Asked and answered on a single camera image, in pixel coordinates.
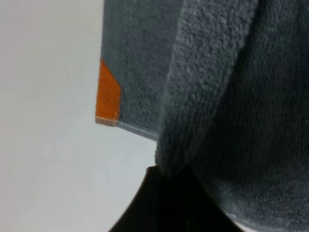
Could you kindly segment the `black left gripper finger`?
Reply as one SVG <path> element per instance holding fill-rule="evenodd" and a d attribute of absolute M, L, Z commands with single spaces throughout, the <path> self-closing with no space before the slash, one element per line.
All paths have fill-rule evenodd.
<path fill-rule="evenodd" d="M 239 232 L 238 227 L 185 169 L 171 180 L 147 169 L 131 204 L 111 232 Z"/>

